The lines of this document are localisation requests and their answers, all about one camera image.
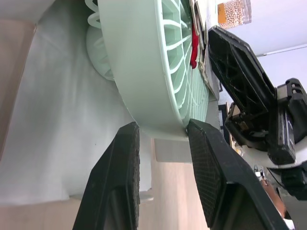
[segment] red object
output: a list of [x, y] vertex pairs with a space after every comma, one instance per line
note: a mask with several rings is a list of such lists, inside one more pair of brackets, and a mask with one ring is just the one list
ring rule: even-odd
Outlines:
[[190, 65], [192, 69], [195, 69], [197, 66], [196, 58], [198, 51], [198, 36], [196, 35], [194, 25], [192, 24], [192, 53], [191, 53], [191, 61]]

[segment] plastic jar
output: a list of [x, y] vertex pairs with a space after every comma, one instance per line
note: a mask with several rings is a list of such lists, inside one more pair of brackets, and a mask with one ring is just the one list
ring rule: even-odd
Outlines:
[[219, 4], [218, 22], [224, 29], [251, 23], [250, 0], [231, 0]]

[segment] wire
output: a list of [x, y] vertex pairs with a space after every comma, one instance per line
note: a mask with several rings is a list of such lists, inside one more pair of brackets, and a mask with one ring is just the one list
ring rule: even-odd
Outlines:
[[275, 178], [275, 176], [274, 176], [273, 173], [270, 171], [270, 169], [267, 168], [267, 170], [270, 172], [270, 174], [272, 175], [272, 177], [274, 178], [274, 180], [277, 182], [277, 184], [279, 184], [279, 186], [280, 186], [281, 188], [283, 188], [283, 189], [286, 190], [286, 188], [285, 188], [284, 186], [282, 186], [282, 185], [279, 183], [279, 181]]

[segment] textured gripper pad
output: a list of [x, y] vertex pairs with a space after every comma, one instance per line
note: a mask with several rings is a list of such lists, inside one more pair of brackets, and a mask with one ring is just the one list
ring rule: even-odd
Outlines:
[[219, 194], [222, 192], [223, 178], [202, 132], [196, 127], [189, 128], [189, 140], [197, 189], [207, 225], [211, 227], [219, 204]]

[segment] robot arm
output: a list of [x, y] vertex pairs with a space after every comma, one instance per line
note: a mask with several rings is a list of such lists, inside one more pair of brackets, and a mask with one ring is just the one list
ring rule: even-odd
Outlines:
[[234, 100], [228, 131], [290, 194], [306, 200], [307, 95], [300, 81], [289, 79], [275, 88], [250, 46], [217, 26], [209, 31], [209, 57]]

